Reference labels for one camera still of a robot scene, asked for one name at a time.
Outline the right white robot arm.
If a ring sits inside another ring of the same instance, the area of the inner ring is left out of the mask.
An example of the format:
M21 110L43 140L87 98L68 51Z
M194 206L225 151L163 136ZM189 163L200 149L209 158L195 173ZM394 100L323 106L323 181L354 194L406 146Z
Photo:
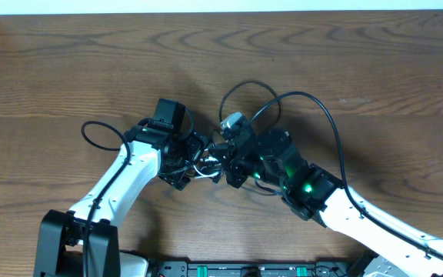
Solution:
M285 130L224 134L228 141L209 154L221 163L229 185L238 188L249 177L277 185L300 219L359 241L409 276L443 276L443 239L389 215L343 180L307 163Z

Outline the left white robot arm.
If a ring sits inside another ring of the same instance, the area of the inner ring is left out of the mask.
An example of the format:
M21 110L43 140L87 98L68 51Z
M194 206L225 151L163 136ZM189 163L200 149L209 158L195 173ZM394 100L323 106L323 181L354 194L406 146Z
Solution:
M97 184L67 212L49 211L41 221L36 276L146 276L148 260L118 246L118 230L129 209L154 178L177 190L206 146L193 128L183 132L192 112L161 98L151 118L120 134L117 158Z

